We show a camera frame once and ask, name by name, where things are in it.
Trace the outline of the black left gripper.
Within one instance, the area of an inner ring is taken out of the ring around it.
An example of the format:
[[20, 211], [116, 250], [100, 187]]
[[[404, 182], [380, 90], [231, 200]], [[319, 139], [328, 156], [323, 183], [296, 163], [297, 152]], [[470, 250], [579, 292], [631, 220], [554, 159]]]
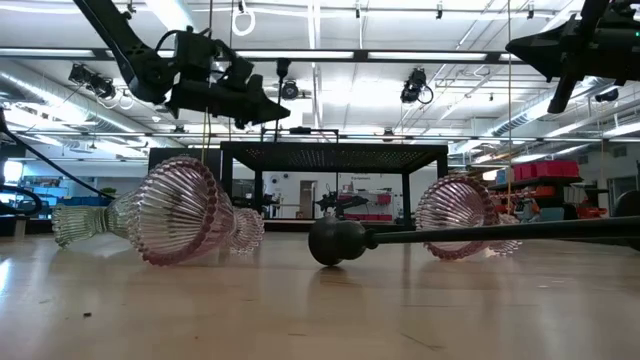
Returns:
[[165, 107], [173, 116], [182, 110], [232, 119], [237, 129], [284, 119], [290, 110], [265, 97], [263, 76], [254, 65], [219, 39], [180, 31], [173, 68], [178, 81]]

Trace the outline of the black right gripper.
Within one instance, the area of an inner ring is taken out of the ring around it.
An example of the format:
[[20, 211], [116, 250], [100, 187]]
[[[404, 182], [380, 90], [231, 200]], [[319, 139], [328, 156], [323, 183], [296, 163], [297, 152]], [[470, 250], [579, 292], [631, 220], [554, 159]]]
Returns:
[[607, 77], [593, 40], [605, 13], [572, 15], [556, 28], [510, 40], [505, 50], [533, 67], [547, 81], [560, 78], [547, 112], [565, 111], [573, 90], [585, 76]]

